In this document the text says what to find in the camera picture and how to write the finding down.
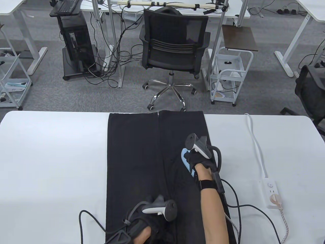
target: office chair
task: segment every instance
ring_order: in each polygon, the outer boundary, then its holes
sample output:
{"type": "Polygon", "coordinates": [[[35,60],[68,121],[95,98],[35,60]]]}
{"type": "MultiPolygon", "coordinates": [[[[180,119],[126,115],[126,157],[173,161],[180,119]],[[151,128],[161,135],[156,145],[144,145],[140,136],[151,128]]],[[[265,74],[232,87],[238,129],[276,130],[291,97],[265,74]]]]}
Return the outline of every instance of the office chair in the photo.
{"type": "MultiPolygon", "coordinates": [[[[186,111],[184,98],[175,87],[191,87],[190,83],[175,84],[174,71],[185,71],[199,79],[201,60],[204,50],[209,46],[210,33],[205,32],[207,16],[183,16],[172,7],[163,7],[157,11],[144,10],[145,24],[141,28],[140,39],[143,42],[142,66],[170,70],[168,82],[152,79],[149,82],[163,84],[148,109],[154,108],[154,102],[168,89],[171,89],[182,104],[181,111],[186,111]]],[[[148,89],[149,82],[143,84],[148,89]]]]}
{"type": "MultiPolygon", "coordinates": [[[[325,130],[319,127],[319,123],[325,118],[325,77],[320,78],[313,66],[305,65],[296,79],[296,84],[295,94],[300,98],[318,132],[325,136],[325,130]]],[[[280,113],[299,115],[289,108],[282,109],[280,113]]]]}

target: brown shelf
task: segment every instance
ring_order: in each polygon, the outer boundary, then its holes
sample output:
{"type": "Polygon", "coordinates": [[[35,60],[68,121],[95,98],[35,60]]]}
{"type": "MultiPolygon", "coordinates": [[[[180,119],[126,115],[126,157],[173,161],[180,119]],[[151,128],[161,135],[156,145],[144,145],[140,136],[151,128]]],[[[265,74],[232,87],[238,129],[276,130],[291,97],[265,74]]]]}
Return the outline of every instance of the brown shelf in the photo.
{"type": "Polygon", "coordinates": [[[226,48],[258,51],[253,32],[250,27],[222,25],[222,32],[226,48]]]}

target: gray carpet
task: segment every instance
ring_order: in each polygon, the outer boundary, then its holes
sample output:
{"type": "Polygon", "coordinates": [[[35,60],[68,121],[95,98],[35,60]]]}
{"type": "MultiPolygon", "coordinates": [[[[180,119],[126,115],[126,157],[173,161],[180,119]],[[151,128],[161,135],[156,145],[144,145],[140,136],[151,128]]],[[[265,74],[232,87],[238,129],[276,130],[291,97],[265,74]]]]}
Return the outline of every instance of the gray carpet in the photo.
{"type": "MultiPolygon", "coordinates": [[[[59,27],[56,18],[50,18],[51,10],[48,1],[28,0],[23,5],[27,13],[34,15],[28,18],[27,24],[38,48],[48,47],[43,61],[31,76],[34,86],[31,87],[23,104],[24,110],[39,111],[87,111],[87,112],[138,112],[147,113],[147,105],[152,96],[161,89],[160,86],[152,85],[148,90],[143,90],[142,84],[152,78],[166,80],[168,71],[159,69],[145,70],[139,61],[126,64],[123,87],[110,88],[107,83],[98,86],[87,83],[84,78],[77,78],[68,82],[62,79],[62,48],[65,46],[59,38],[59,27]]],[[[254,53],[254,59],[246,76],[243,88],[237,100],[237,106],[232,107],[230,103],[216,102],[211,105],[209,93],[204,91],[203,83],[194,80],[193,75],[176,72],[177,82],[191,82],[197,88],[195,96],[191,90],[180,88],[184,96],[188,111],[203,110],[207,114],[262,114],[278,115],[283,107],[289,107],[302,115],[306,115],[300,100],[294,94],[295,79],[289,78],[275,58],[273,52],[279,50],[285,52],[295,33],[300,27],[304,17],[280,16],[263,11],[265,17],[252,16],[244,21],[244,26],[250,26],[256,39],[259,52],[254,53]]],[[[93,30],[90,26],[90,14],[85,13],[88,20],[88,28],[92,43],[95,43],[93,30]]],[[[120,19],[114,15],[115,26],[119,29],[120,19]]],[[[212,46],[216,27],[219,19],[210,18],[207,31],[211,34],[212,46]]],[[[12,40],[17,50],[26,50],[27,46],[22,40],[22,35],[15,20],[10,16],[0,16],[4,30],[12,40]]],[[[139,36],[140,28],[125,33],[121,42],[121,50],[130,51],[131,46],[141,43],[139,36]]],[[[298,70],[298,63],[307,54],[314,53],[320,42],[325,38],[324,25],[313,21],[304,31],[300,44],[293,54],[289,64],[293,70],[298,70]]],[[[104,40],[98,32],[96,35],[98,48],[104,49],[104,40]]],[[[5,42],[0,39],[0,46],[5,42]]],[[[305,59],[303,64],[308,64],[311,57],[305,59]]],[[[24,66],[28,67],[30,62],[24,60],[24,66]]],[[[202,66],[206,67],[208,56],[205,54],[202,66]]],[[[171,91],[166,92],[155,103],[155,110],[179,110],[180,103],[171,91]]],[[[0,109],[0,121],[11,109],[0,109]]]]}

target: black pants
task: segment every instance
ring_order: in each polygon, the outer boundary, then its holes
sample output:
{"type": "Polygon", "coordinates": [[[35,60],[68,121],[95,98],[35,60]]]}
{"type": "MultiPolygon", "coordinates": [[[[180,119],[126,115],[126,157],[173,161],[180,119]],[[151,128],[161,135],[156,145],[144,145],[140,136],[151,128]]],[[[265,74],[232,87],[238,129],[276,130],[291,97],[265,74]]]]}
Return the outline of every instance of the black pants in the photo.
{"type": "MultiPolygon", "coordinates": [[[[180,156],[190,133],[208,136],[210,144],[203,112],[110,114],[106,230],[121,227],[126,212],[147,196],[162,194],[177,203],[177,218],[168,230],[175,242],[205,243],[200,192],[180,156]]],[[[222,201],[229,215],[223,196],[222,201]]],[[[236,243],[228,222],[227,227],[229,242],[236,243]]]]}

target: light blue cloth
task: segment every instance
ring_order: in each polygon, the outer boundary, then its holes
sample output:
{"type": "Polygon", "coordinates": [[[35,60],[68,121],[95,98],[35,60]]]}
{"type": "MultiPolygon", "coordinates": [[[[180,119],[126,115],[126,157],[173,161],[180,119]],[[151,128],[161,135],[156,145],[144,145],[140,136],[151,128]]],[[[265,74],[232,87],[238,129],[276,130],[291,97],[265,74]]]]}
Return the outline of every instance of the light blue cloth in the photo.
{"type": "MultiPolygon", "coordinates": [[[[186,161],[186,158],[184,158],[184,154],[189,152],[186,148],[183,148],[182,153],[181,153],[181,158],[183,160],[184,165],[186,166],[187,170],[189,171],[189,163],[186,161]]],[[[194,169],[192,170],[191,175],[194,177],[194,169]]]]}

